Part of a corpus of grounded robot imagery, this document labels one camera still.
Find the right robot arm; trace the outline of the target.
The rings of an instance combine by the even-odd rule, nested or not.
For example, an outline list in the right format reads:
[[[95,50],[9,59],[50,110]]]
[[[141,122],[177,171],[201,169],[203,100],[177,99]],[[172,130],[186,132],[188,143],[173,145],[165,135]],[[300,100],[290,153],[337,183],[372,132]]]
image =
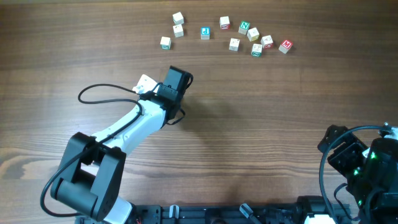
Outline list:
[[[331,125],[318,144],[322,152],[319,168],[320,192],[326,211],[338,218],[326,196],[324,168],[329,163],[346,182],[342,187],[354,197],[361,223],[397,223],[397,127]]]

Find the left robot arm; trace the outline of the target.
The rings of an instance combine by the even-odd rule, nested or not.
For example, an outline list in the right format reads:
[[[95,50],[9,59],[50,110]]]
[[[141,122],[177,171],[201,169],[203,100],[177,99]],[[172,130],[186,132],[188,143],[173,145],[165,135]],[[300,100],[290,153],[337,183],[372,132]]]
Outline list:
[[[126,158],[146,137],[179,122],[176,115],[192,82],[191,73],[174,66],[163,82],[141,76],[130,91],[138,98],[125,99],[135,105],[128,114],[91,136],[77,132],[69,139],[58,170],[41,193],[42,210],[65,217],[45,206],[50,194],[72,208],[71,216],[78,222],[142,223],[134,205],[119,196]]]

